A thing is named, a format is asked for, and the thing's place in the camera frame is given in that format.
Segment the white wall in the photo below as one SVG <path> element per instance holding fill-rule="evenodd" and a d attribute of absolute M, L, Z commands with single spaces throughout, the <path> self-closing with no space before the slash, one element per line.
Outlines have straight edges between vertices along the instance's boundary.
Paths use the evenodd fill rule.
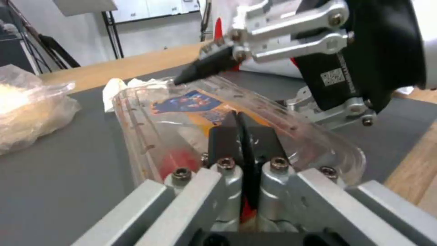
<path fill-rule="evenodd" d="M 100 13 L 65 17 L 52 0 L 11 0 L 41 34 L 60 43 L 81 66 L 113 60 Z M 125 56 L 200 41 L 199 13 L 118 26 Z"/>

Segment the clear plastic bag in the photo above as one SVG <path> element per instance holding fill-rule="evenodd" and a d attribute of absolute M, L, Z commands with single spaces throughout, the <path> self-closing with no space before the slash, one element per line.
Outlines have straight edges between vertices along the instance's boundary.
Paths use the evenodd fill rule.
<path fill-rule="evenodd" d="M 80 110 L 76 100 L 65 96 L 74 86 L 45 86 L 14 65 L 0 67 L 0 155 L 28 147 L 70 123 Z"/>

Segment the table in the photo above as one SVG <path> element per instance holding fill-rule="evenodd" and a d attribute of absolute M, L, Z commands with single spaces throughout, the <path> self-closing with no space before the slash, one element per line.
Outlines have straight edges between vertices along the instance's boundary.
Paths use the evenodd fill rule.
<path fill-rule="evenodd" d="M 76 81 L 74 92 L 102 86 L 113 77 L 129 79 L 177 67 L 193 61 L 202 43 L 155 51 L 87 67 L 43 74 L 47 84 Z M 395 95 L 437 103 L 437 93 L 416 89 L 411 95 Z M 385 185 L 408 201 L 437 217 L 437 122 L 415 145 Z"/>

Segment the blue label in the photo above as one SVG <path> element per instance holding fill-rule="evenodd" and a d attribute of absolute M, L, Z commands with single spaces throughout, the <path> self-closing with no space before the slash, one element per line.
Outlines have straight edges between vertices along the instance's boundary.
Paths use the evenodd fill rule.
<path fill-rule="evenodd" d="M 191 91 L 183 96 L 169 98 L 161 103 L 155 102 L 153 110 L 157 114 L 165 112 L 202 112 L 209 111 L 221 103 L 221 101 L 198 91 Z"/>

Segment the qr code label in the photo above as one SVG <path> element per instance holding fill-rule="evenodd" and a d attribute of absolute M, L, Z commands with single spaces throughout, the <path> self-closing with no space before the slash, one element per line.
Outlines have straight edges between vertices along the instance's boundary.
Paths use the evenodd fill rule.
<path fill-rule="evenodd" d="M 325 86 L 337 84 L 346 80 L 344 78 L 344 74 L 341 68 L 337 68 L 331 71 L 327 71 L 323 74 L 320 74 L 320 77 L 322 77 Z"/>

